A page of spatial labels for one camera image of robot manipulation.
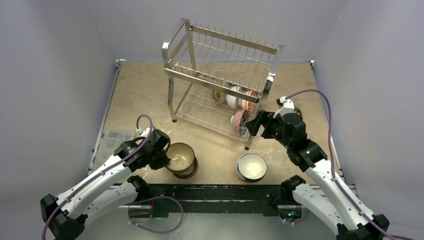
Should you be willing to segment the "black leaf patterned bowl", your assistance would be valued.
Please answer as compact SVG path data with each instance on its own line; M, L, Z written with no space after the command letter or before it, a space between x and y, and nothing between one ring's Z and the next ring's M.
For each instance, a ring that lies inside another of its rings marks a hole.
M245 110L237 111L231 117L230 122L232 124L234 131L237 134L244 136L247 132L246 123L248 122L248 120L249 120L249 112L245 109Z

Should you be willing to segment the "brown glazed bowl stack top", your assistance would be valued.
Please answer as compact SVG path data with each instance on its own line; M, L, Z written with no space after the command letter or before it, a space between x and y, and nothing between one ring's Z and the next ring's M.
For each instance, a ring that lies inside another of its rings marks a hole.
M195 152L186 143L176 142L171 144L166 156L170 161L165 167L179 179L191 178L199 169Z

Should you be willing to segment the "white cream bowl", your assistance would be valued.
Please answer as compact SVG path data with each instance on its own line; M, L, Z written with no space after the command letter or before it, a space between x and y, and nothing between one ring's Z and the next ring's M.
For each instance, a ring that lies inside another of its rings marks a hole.
M226 102L227 95L221 91L212 90L213 99L220 104L224 104Z

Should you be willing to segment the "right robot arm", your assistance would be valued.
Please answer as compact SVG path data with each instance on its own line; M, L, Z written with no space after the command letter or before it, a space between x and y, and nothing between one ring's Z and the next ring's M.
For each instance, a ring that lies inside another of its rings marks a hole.
M306 124L296 113L284 115L261 110L257 117L246 123L255 136L274 139L286 148L290 161L319 186L324 195L300 176L295 175L281 183L280 196L288 204L305 206L335 234L338 240L382 240L390 222L383 214L374 214L350 190L334 171L334 164L323 149L307 137Z

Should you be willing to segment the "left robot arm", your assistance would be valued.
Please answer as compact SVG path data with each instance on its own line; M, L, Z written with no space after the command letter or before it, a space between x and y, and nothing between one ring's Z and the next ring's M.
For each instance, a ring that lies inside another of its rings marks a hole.
M101 167L77 185L58 196L44 196L40 201L45 223L42 238L51 231L57 240L74 240L85 227L111 210L131 202L146 203L149 187L141 177L133 176L116 189L110 187L146 166L152 170L165 167L170 161L166 155L170 143L163 131L147 128L142 136L122 142Z

